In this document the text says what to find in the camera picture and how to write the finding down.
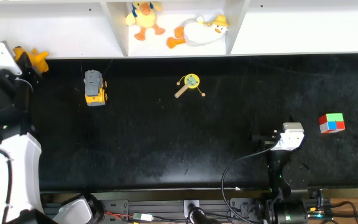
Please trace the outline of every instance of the duck beak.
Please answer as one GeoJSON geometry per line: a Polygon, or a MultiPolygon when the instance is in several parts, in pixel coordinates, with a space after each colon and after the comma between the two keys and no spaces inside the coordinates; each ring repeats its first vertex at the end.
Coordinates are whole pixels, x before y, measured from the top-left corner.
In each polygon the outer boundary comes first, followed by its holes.
{"type": "Polygon", "coordinates": [[[145,2],[140,6],[140,11],[146,16],[150,14],[150,10],[151,8],[149,3],[145,2]]]}

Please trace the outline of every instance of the black table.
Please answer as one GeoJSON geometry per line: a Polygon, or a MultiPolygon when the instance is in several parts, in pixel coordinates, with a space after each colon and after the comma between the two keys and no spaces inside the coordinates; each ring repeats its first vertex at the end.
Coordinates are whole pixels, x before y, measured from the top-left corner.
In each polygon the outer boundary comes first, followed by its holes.
{"type": "MultiPolygon", "coordinates": [[[[303,125],[293,159],[310,167],[310,187],[358,187],[358,54],[48,63],[32,104],[42,192],[219,187],[231,161],[255,152],[254,114],[266,134],[289,116],[303,125]],[[89,69],[104,72],[107,106],[85,103],[89,69]],[[188,73],[206,97],[173,96],[188,73]],[[346,130],[321,134],[325,113],[343,113],[346,130]]],[[[265,157],[237,164],[226,181],[267,188],[265,157]]]]}

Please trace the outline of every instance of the toy construction vehicle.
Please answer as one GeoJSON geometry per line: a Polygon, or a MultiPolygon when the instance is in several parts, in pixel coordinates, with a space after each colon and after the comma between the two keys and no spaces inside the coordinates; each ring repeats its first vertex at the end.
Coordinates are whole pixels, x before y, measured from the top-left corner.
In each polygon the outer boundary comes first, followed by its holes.
{"type": "Polygon", "coordinates": [[[85,100],[88,106],[101,106],[107,102],[107,81],[95,70],[85,72],[85,100]]]}

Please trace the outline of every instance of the green cube face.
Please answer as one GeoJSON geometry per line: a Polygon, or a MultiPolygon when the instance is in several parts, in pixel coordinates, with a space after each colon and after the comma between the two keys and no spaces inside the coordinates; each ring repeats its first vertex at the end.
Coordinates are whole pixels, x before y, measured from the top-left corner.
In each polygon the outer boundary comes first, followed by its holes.
{"type": "Polygon", "coordinates": [[[343,114],[327,114],[327,121],[344,121],[343,114]]]}

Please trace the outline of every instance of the toy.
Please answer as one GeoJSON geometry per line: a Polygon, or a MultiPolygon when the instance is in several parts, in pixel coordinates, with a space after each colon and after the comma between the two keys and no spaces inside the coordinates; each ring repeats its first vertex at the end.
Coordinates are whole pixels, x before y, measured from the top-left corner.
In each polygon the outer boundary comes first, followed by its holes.
{"type": "Polygon", "coordinates": [[[188,44],[189,46],[201,46],[210,44],[222,38],[229,24],[224,15],[218,15],[212,23],[205,23],[204,18],[199,16],[197,20],[190,19],[183,26],[175,29],[175,38],[169,37],[167,45],[174,48],[178,44],[188,44]]]}
{"type": "Polygon", "coordinates": [[[178,92],[175,93],[175,97],[179,98],[180,95],[182,95],[188,88],[194,89],[197,88],[198,91],[201,93],[201,96],[205,96],[205,93],[201,92],[201,90],[198,88],[198,85],[200,84],[200,78],[198,78],[195,74],[188,74],[182,77],[179,82],[177,82],[177,85],[180,85],[180,81],[185,78],[185,85],[180,88],[178,92]]]}
{"type": "Polygon", "coordinates": [[[345,122],[341,113],[325,114],[318,119],[321,133],[336,133],[345,130],[345,122]]]}
{"type": "Polygon", "coordinates": [[[151,27],[157,35],[165,33],[165,29],[156,23],[157,15],[154,9],[160,12],[161,4],[158,2],[132,2],[132,12],[126,17],[125,22],[129,26],[137,24],[140,27],[140,32],[135,34],[136,39],[145,40],[146,30],[151,27]]]}
{"type": "Polygon", "coordinates": [[[32,49],[32,53],[24,50],[22,47],[15,47],[13,49],[13,52],[15,53],[15,62],[18,62],[19,60],[30,60],[31,65],[35,66],[38,71],[41,73],[47,72],[49,70],[48,64],[45,61],[45,58],[48,57],[48,52],[42,52],[38,53],[37,49],[32,49]]]}
{"type": "Polygon", "coordinates": [[[105,105],[107,97],[107,81],[103,80],[102,73],[91,70],[85,72],[85,100],[88,106],[105,105]]]}

